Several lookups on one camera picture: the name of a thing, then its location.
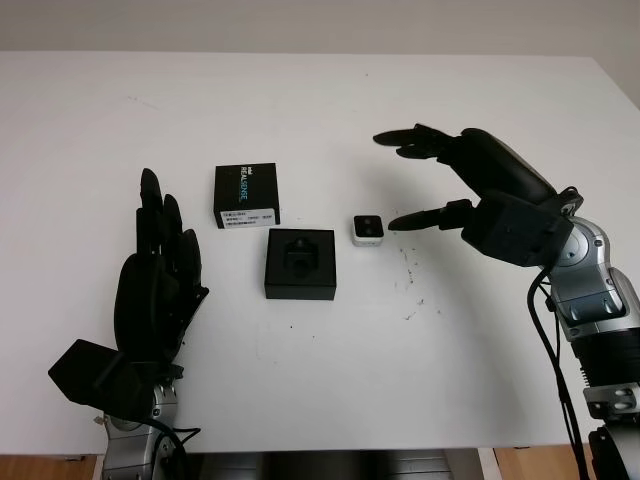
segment barcode label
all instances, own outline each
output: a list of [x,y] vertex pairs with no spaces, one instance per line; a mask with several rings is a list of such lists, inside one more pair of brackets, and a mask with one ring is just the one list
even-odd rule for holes
[[276,214],[273,208],[220,212],[220,216],[224,228],[263,227],[276,224]]

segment realsense box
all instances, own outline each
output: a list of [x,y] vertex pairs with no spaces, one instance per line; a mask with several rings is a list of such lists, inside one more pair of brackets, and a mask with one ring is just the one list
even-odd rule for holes
[[276,164],[217,166],[213,213],[218,228],[280,225]]

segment black box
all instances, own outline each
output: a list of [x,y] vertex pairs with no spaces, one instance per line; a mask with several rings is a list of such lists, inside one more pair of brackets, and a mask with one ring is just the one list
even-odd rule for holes
[[276,164],[217,166],[213,214],[218,228],[280,225]]
[[333,300],[336,294],[333,230],[269,230],[264,291],[267,298]]

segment open black box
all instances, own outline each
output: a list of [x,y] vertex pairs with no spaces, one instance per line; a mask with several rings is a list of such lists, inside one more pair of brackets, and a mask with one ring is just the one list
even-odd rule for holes
[[336,293],[333,230],[269,230],[264,290],[267,298],[333,300]]

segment white table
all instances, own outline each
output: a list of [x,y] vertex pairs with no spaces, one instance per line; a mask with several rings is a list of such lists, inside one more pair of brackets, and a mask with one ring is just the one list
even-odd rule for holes
[[[104,451],[99,412],[47,370],[76,338],[115,346],[143,167],[196,230],[211,288],[177,359],[177,424],[203,428],[191,451],[566,443],[525,307],[535,269],[455,231],[350,242],[354,214],[475,201],[447,167],[371,141],[418,121],[484,128],[578,186],[640,285],[640,112],[590,59],[0,54],[0,453]],[[283,227],[335,229],[334,302],[266,300],[268,230],[216,228],[214,167],[243,162],[277,163]]]

